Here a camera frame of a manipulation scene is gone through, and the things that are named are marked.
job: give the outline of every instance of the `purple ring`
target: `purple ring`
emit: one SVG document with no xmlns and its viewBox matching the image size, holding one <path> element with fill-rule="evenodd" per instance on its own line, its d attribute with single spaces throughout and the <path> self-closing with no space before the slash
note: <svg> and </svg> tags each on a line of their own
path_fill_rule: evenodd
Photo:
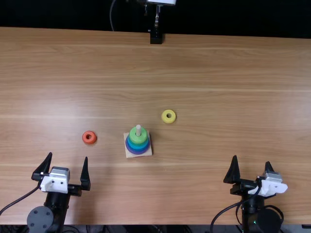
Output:
<svg viewBox="0 0 311 233">
<path fill-rule="evenodd" d="M 135 150 L 132 150 L 131 148 L 130 148 L 130 146 L 128 145 L 128 143 L 127 143 L 127 140 L 125 141 L 125 145 L 126 145 L 126 148 L 128 149 L 128 151 L 129 152 L 131 152 L 132 154 L 143 154 L 143 153 L 145 153 L 148 149 L 149 149 L 149 147 L 150 147 L 150 139 L 148 138 L 148 146 L 146 146 L 146 149 L 144 149 L 144 150 L 142 150 L 142 151 L 135 151 Z"/>
</svg>

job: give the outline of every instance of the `wooden table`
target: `wooden table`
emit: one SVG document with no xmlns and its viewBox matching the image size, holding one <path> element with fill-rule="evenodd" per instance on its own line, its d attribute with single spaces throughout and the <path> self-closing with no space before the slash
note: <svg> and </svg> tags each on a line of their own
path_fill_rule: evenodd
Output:
<svg viewBox="0 0 311 233">
<path fill-rule="evenodd" d="M 136 124 L 154 155 L 126 159 Z M 245 179 L 271 161 L 289 188 L 267 203 L 285 224 L 311 223 L 311 40 L 168 34 L 150 45 L 147 33 L 1 28 L 0 132 L 0 206 L 36 186 L 52 151 L 71 183 L 89 158 L 92 188 L 71 198 L 67 224 L 209 224 L 239 200 L 223 183 L 236 154 Z M 45 197 L 0 223 L 25 224 Z M 236 224 L 234 210 L 216 223 Z"/>
</svg>

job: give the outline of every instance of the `wooden base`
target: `wooden base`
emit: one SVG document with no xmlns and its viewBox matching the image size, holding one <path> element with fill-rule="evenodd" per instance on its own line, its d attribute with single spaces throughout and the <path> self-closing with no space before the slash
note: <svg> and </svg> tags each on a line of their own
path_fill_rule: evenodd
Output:
<svg viewBox="0 0 311 233">
<path fill-rule="evenodd" d="M 151 149 L 151 141 L 150 141 L 150 146 L 148 148 L 148 150 L 146 152 L 144 152 L 143 154 L 133 154 L 131 153 L 127 148 L 126 148 L 126 145 L 125 145 L 125 141 L 126 141 L 126 138 L 127 136 L 129 135 L 129 133 L 124 133 L 123 136 L 124 136 L 124 146 L 125 146 L 125 155 L 126 155 L 126 158 L 133 158 L 133 157 L 140 157 L 140 156 L 150 156 L 152 155 L 152 149 Z"/>
</svg>

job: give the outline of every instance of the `light green ring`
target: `light green ring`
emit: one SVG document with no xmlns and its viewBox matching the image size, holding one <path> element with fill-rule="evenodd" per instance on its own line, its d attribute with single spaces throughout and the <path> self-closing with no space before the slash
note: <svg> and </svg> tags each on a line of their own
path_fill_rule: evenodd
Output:
<svg viewBox="0 0 311 233">
<path fill-rule="evenodd" d="M 136 136 L 136 127 L 132 128 L 129 134 L 131 142 L 134 144 L 141 144 L 144 143 L 148 139 L 147 131 L 141 127 L 141 134 L 139 137 Z"/>
</svg>

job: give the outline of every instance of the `black background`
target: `black background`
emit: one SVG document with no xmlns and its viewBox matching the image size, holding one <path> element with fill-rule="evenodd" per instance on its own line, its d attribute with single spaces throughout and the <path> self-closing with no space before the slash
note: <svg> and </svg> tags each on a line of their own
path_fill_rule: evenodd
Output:
<svg viewBox="0 0 311 233">
<path fill-rule="evenodd" d="M 112 0 L 0 0 L 0 26 L 111 30 Z M 146 32 L 155 6 L 144 16 L 135 0 L 116 0 L 116 31 Z M 162 8 L 165 33 L 311 38 L 311 1 L 177 0 Z"/>
</svg>

